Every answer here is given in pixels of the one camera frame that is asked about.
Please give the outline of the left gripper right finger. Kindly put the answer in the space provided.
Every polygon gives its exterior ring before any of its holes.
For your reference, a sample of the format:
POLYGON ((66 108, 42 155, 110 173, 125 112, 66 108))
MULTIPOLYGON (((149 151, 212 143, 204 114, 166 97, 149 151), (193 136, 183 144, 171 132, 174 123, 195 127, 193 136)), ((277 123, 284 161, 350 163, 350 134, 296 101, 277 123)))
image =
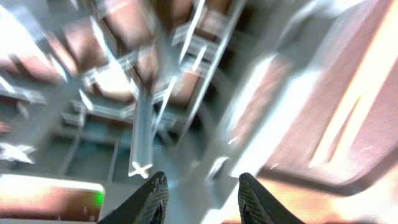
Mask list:
POLYGON ((242 224, 303 224, 247 172, 239 176, 238 205, 242 224))

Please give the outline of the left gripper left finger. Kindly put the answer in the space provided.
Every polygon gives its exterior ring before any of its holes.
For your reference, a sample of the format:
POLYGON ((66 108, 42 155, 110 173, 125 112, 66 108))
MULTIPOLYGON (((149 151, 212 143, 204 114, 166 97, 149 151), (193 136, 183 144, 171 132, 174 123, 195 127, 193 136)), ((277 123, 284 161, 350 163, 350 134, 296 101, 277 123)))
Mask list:
POLYGON ((98 224, 164 224, 168 201, 166 175, 156 172, 98 224))

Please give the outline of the dark brown serving tray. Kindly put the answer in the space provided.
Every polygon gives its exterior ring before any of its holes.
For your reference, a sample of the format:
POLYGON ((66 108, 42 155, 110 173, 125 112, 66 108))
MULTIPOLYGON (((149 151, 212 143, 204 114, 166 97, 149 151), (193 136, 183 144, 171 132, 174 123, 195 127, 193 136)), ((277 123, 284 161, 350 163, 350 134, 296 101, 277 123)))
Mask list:
POLYGON ((397 161, 397 2, 279 1, 220 123, 221 174, 337 195, 397 161))

